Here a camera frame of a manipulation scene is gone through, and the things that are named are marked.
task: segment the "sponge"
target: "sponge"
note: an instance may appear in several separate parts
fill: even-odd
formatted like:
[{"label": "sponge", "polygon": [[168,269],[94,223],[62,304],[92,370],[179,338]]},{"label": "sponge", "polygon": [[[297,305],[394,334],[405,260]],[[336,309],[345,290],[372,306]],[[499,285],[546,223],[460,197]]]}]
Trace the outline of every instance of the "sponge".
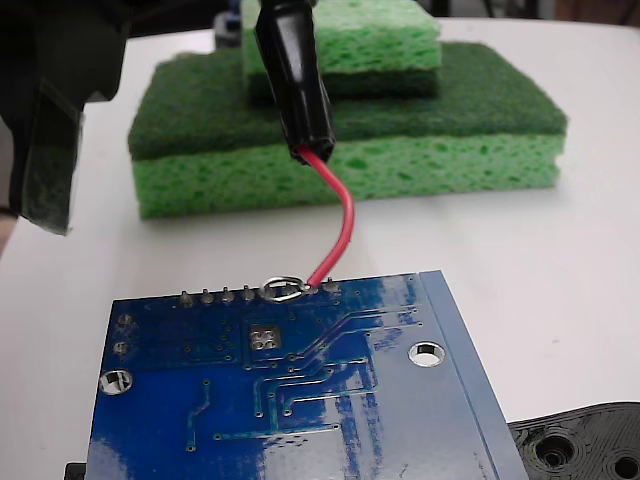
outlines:
[{"label": "sponge", "polygon": [[[490,48],[442,48],[438,98],[333,102],[331,166],[356,199],[552,186],[564,114]],[[338,201],[241,71],[237,50],[158,67],[129,136],[144,218]]]},{"label": "sponge", "polygon": [[[242,2],[245,86],[271,99],[253,31],[258,0]],[[313,10],[318,63],[331,98],[426,96],[437,91],[439,23],[414,0],[321,0]]]}]

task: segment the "red wire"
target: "red wire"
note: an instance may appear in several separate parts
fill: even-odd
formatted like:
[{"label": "red wire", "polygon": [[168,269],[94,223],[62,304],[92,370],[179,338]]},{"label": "red wire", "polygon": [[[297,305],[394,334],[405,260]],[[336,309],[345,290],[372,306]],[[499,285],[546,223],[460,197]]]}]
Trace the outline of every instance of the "red wire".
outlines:
[{"label": "red wire", "polygon": [[307,161],[309,165],[315,168],[322,178],[333,188],[342,200],[342,207],[344,208],[344,217],[342,218],[342,232],[336,242],[333,249],[327,255],[327,258],[320,264],[320,266],[313,272],[313,275],[309,277],[307,283],[312,287],[319,287],[322,280],[328,275],[331,269],[338,263],[340,257],[345,252],[351,241],[351,234],[353,233],[353,224],[355,222],[355,202],[353,195],[346,187],[344,183],[340,181],[338,177],[329,169],[326,163],[320,160],[315,153],[311,151],[306,145],[299,147],[298,151],[302,157]]}]

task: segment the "white table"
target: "white table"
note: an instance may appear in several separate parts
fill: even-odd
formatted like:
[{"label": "white table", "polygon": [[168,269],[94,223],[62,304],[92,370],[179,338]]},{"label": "white table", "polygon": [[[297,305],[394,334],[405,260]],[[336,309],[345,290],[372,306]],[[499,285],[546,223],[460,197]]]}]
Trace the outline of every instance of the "white table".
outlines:
[{"label": "white table", "polygon": [[[495,47],[567,112],[560,182],[360,203],[333,276],[443,270],[508,421],[640,401],[640,31],[443,24],[447,40]],[[75,229],[17,226],[0,263],[3,478],[62,478],[86,458],[113,299],[305,276],[336,238],[337,206],[138,219],[126,144],[135,111],[157,62],[207,52],[211,39],[131,41],[118,96],[86,109]]]}]

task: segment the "blue circuit board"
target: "blue circuit board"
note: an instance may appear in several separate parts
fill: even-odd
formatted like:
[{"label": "blue circuit board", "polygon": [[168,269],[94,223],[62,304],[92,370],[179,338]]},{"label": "blue circuit board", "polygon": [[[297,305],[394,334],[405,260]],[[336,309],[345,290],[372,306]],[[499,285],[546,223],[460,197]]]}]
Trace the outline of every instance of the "blue circuit board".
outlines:
[{"label": "blue circuit board", "polygon": [[526,479],[439,272],[248,297],[114,302],[87,480]]}]

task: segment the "screw hole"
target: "screw hole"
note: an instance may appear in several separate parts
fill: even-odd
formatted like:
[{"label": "screw hole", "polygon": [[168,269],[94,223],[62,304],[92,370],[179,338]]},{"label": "screw hole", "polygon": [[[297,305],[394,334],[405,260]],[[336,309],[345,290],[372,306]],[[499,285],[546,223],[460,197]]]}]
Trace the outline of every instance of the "screw hole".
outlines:
[{"label": "screw hole", "polygon": [[545,438],[536,446],[536,455],[549,468],[560,468],[569,463],[574,456],[573,444],[566,438],[553,435]]},{"label": "screw hole", "polygon": [[98,388],[105,395],[121,395],[131,390],[133,375],[127,370],[111,370],[98,381]]},{"label": "screw hole", "polygon": [[437,343],[420,342],[409,349],[409,359],[419,367],[437,367],[444,357],[444,349]]},{"label": "screw hole", "polygon": [[636,478],[638,476],[640,466],[634,458],[622,457],[616,462],[614,470],[616,472],[616,475],[627,480]]}]

